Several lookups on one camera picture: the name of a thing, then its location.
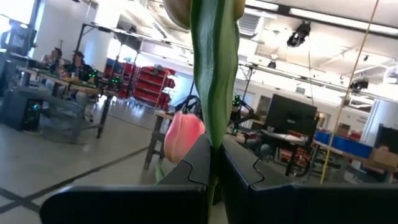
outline tulip bud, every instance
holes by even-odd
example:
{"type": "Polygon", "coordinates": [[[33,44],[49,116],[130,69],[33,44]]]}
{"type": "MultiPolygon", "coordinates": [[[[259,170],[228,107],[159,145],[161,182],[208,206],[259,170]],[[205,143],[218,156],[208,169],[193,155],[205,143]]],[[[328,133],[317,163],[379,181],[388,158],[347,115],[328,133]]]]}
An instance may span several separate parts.
{"type": "MultiPolygon", "coordinates": [[[[183,29],[190,29],[190,12],[192,0],[163,0],[164,8],[170,19],[183,29]]],[[[243,16],[246,0],[234,1],[234,19],[238,20],[243,16]]]]}
{"type": "Polygon", "coordinates": [[[178,164],[204,133],[205,125],[194,114],[176,113],[164,139],[166,158],[178,164]]]}

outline gray floor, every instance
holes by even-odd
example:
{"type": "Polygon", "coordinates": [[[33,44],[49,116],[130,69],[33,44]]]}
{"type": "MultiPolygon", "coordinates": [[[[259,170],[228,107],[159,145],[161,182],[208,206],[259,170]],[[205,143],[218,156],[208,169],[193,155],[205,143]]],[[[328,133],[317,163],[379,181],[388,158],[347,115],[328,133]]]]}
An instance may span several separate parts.
{"type": "MultiPolygon", "coordinates": [[[[148,171],[142,167],[154,123],[152,110],[114,101],[103,137],[95,139],[95,133],[89,133],[88,144],[48,141],[0,125],[0,223],[40,223],[39,206],[60,187],[153,184],[157,158],[148,171]],[[120,158],[124,159],[93,172],[120,158]],[[74,182],[66,181],[82,174],[74,182]]],[[[163,166],[172,167],[167,161],[163,166]]],[[[227,223],[223,210],[223,204],[215,208],[212,223],[227,223]]]]}

